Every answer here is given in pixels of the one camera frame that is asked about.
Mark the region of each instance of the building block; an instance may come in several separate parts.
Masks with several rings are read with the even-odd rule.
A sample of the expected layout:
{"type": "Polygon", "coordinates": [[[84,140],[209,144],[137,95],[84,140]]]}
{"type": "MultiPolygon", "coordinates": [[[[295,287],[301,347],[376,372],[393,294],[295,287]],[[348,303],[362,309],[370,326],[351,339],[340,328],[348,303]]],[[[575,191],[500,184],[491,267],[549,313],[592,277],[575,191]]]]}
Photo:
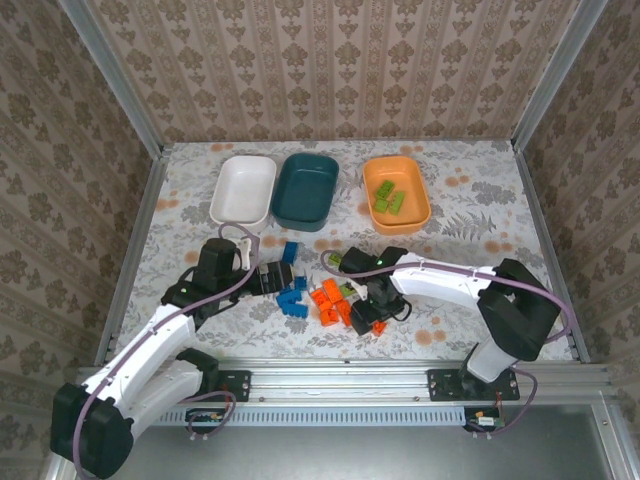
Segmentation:
{"type": "Polygon", "coordinates": [[[327,297],[329,297],[329,301],[332,304],[335,305],[343,299],[340,289],[338,288],[338,284],[333,278],[322,282],[322,286],[324,287],[324,291],[327,292],[327,297]]]}
{"type": "Polygon", "coordinates": [[[293,265],[298,256],[298,244],[297,242],[287,242],[284,246],[284,252],[282,252],[282,261],[293,265]]]}
{"type": "Polygon", "coordinates": [[[334,267],[339,267],[341,262],[342,262],[342,257],[337,253],[332,253],[331,255],[329,255],[329,265],[332,265],[334,267]]]}
{"type": "Polygon", "coordinates": [[[373,333],[376,337],[382,335],[384,329],[387,328],[387,324],[384,322],[373,322],[371,324],[371,333],[373,333]]]}
{"type": "Polygon", "coordinates": [[[391,190],[393,190],[393,187],[395,186],[395,183],[393,183],[392,181],[385,180],[384,182],[382,182],[382,185],[380,185],[380,188],[376,191],[376,198],[378,200],[386,200],[391,193],[391,190]]]}
{"type": "Polygon", "coordinates": [[[320,323],[322,323],[323,327],[335,325],[339,321],[340,319],[338,318],[338,312],[336,312],[333,308],[320,313],[320,323]]]}
{"type": "Polygon", "coordinates": [[[316,304],[321,312],[329,310],[333,306],[333,304],[329,301],[329,297],[327,297],[327,294],[324,293],[324,290],[322,290],[321,288],[319,288],[318,290],[314,290],[310,293],[310,295],[313,303],[316,304]]]}
{"type": "Polygon", "coordinates": [[[293,280],[293,286],[296,290],[306,290],[307,289],[307,277],[296,277],[293,280]]]}
{"type": "Polygon", "coordinates": [[[290,317],[307,318],[309,307],[300,303],[285,303],[282,305],[282,313],[290,317]]]}
{"type": "Polygon", "coordinates": [[[347,327],[351,326],[351,304],[346,300],[340,300],[336,303],[336,310],[340,314],[340,318],[347,327]]]}
{"type": "Polygon", "coordinates": [[[376,212],[384,213],[387,211],[387,207],[389,206],[389,202],[386,200],[378,199],[376,200],[376,204],[373,206],[373,209],[376,212]]]}
{"type": "Polygon", "coordinates": [[[391,200],[391,203],[389,204],[389,213],[391,215],[398,214],[403,200],[404,200],[404,192],[396,192],[395,195],[393,196],[393,200],[391,200]]]}
{"type": "Polygon", "coordinates": [[[276,297],[276,302],[278,302],[278,306],[282,308],[282,305],[287,303],[296,303],[302,300],[302,294],[300,290],[291,290],[289,292],[281,293],[276,297]]]}
{"type": "Polygon", "coordinates": [[[356,292],[356,289],[351,286],[350,283],[343,283],[338,287],[340,289],[340,293],[344,298],[350,297],[356,292]]]}

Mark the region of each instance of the orange tray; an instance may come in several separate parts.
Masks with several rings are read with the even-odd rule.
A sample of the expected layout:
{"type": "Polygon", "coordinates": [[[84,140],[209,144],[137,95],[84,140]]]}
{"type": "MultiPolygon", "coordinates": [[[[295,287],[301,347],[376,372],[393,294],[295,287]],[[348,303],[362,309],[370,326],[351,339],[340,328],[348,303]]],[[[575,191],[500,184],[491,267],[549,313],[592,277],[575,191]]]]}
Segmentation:
{"type": "Polygon", "coordinates": [[[407,235],[419,231],[427,223],[431,217],[431,206],[415,160],[404,156],[373,158],[365,164],[363,174],[369,212],[378,233],[407,235]],[[388,210],[380,213],[373,208],[376,192],[385,180],[395,183],[389,199],[395,192],[405,192],[398,215],[391,215],[388,210]]]}

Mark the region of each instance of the floral tablecloth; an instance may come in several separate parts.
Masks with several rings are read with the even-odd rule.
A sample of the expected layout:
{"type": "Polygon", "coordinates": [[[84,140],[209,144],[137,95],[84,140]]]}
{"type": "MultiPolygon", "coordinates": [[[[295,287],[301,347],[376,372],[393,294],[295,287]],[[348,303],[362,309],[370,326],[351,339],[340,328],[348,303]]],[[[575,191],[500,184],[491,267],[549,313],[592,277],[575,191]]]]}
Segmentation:
{"type": "MultiPolygon", "coordinates": [[[[320,252],[357,246],[379,254],[391,243],[428,258],[463,265],[523,262],[549,285],[515,158],[507,141],[344,141],[177,144],[169,160],[117,350],[148,321],[163,293],[197,263],[204,242],[217,235],[209,205],[223,162],[234,155],[264,155],[281,167],[296,152],[328,155],[340,165],[331,213],[319,232],[281,228],[271,219],[261,233],[261,261],[279,260],[287,240],[299,242],[296,274],[311,286],[328,278],[320,252]],[[362,167],[373,157],[415,159],[427,185],[432,217],[422,231],[384,237],[371,224],[362,167]]],[[[434,298],[412,299],[408,321],[388,321],[380,337],[359,337],[342,324],[322,327],[308,294],[307,319],[284,316],[274,296],[244,297],[209,319],[192,347],[217,357],[463,359],[488,331],[479,312],[434,298]]],[[[571,360],[566,339],[544,347],[540,359],[571,360]]]]}

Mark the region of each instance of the floral wall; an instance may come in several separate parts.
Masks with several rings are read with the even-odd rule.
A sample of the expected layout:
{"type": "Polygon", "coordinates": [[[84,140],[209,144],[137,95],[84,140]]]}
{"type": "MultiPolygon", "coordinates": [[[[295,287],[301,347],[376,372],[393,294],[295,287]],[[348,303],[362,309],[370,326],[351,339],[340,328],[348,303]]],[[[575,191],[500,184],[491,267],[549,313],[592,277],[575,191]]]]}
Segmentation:
{"type": "Polygon", "coordinates": [[[577,0],[90,0],[165,142],[510,138],[577,0]]]}
{"type": "Polygon", "coordinates": [[[55,1],[0,2],[0,478],[36,478],[93,363],[150,167],[55,1]]]}
{"type": "Polygon", "coordinates": [[[640,445],[640,2],[610,0],[526,147],[593,360],[640,445]]]}

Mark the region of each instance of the white tray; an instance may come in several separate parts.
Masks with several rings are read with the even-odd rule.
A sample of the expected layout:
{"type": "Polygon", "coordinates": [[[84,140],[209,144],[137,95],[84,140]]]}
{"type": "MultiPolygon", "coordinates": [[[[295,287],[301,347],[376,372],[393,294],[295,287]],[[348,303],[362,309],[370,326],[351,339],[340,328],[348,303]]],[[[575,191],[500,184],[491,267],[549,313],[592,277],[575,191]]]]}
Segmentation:
{"type": "Polygon", "coordinates": [[[276,170],[268,157],[239,155],[224,162],[209,208],[211,219],[262,230],[268,223],[276,170]]]}

